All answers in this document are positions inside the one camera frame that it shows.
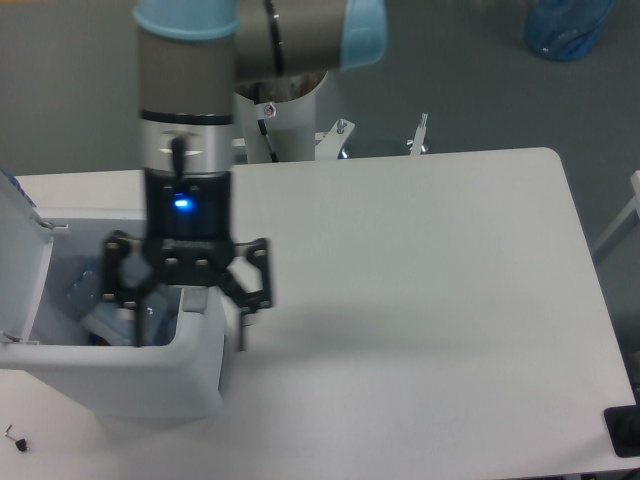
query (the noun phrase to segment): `white bin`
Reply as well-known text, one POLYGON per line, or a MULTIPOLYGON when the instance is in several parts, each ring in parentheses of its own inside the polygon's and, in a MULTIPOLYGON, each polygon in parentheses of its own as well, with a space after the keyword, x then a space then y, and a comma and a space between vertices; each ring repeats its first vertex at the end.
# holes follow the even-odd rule
POLYGON ((60 307, 78 273, 74 259, 99 256, 112 230, 139 235, 143 227, 142 212, 36 212, 0 175, 0 330, 21 338, 0 336, 0 368, 25 370, 100 415, 213 414, 230 350, 217 289, 182 291, 166 346, 88 346, 87 332, 60 307))
MULTIPOLYGON (((317 85, 304 95, 289 101, 277 100, 277 115, 266 118, 265 125, 274 150, 281 162, 300 162, 314 160, 316 149, 316 98, 324 85, 327 75, 320 80, 318 75, 307 75, 303 78, 317 85)), ((252 99, 238 93, 235 94, 236 110, 242 125, 248 163, 271 163, 267 143, 260 133, 256 105, 252 99)))

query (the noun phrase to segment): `light blue joint cap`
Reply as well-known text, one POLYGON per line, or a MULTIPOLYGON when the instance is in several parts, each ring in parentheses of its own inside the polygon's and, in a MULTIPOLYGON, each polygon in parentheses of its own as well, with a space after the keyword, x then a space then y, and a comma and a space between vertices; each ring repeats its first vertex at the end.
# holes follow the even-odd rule
POLYGON ((340 69, 375 63, 387 49, 384 0, 348 0, 342 32, 340 69))
POLYGON ((214 40, 238 28, 236 0, 138 0, 138 25, 176 40, 214 40))

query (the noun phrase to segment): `blue bottle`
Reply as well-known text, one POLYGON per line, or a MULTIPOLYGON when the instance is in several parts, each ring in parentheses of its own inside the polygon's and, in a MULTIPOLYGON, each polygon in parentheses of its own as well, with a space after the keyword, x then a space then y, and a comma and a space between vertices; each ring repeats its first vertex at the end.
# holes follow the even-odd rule
MULTIPOLYGON (((109 345, 132 345, 135 340, 133 322, 121 317, 117 304, 101 301, 101 274, 100 262, 88 258, 78 280, 67 289, 67 300, 82 314, 80 323, 89 332, 109 345)), ((176 323, 168 313, 167 300, 157 291, 145 299, 141 315, 144 345, 166 345, 173 340, 176 323)))
POLYGON ((524 39, 538 55, 568 61, 584 57, 602 31, 615 0, 539 0, 524 39))

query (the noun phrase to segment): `cable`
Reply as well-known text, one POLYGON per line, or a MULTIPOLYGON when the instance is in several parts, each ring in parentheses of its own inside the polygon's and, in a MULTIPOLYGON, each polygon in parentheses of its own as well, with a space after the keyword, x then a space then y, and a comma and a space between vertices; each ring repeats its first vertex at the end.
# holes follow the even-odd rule
POLYGON ((278 19, 280 15, 276 11, 273 0, 264 0, 264 7, 269 17, 269 32, 271 34, 271 45, 273 46, 273 62, 276 70, 276 76, 284 75, 284 55, 282 53, 282 37, 280 36, 280 26, 278 19))
MULTIPOLYGON (((255 90, 253 93, 253 104, 260 104, 260 86, 261 83, 256 83, 255 90)), ((260 133, 264 137, 264 141, 267 144, 267 149, 269 150, 269 156, 271 157, 271 163, 280 163, 280 159, 278 158, 278 154, 276 153, 276 149, 271 142, 271 138, 269 137, 269 132, 267 131, 267 125, 264 119, 258 120, 258 128, 260 129, 260 133)))
POLYGON ((187 141, 184 136, 180 135, 171 140, 169 147, 171 148, 171 165, 173 171, 176 174, 178 182, 181 182, 182 176, 184 175, 184 156, 187 151, 187 141))

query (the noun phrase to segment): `small black object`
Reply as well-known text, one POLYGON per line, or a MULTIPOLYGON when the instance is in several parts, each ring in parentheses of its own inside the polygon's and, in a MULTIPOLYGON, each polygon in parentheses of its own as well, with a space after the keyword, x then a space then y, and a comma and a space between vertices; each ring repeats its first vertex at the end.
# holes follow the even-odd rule
POLYGON ((13 425, 9 425, 9 428, 7 428, 7 431, 4 432, 4 436, 7 437, 12 442, 14 442, 16 444, 16 448, 20 452, 24 453, 24 452, 30 451, 31 449, 27 445, 27 441, 24 438, 21 438, 20 440, 16 440, 11 435, 9 435, 9 431, 11 430, 12 427, 13 427, 13 425))
POLYGON ((640 407, 612 407, 604 411, 609 436, 616 455, 640 456, 640 407))
POLYGON ((18 450, 21 452, 27 452, 29 450, 29 447, 27 447, 27 441, 24 438, 16 441, 16 447, 18 447, 18 450))

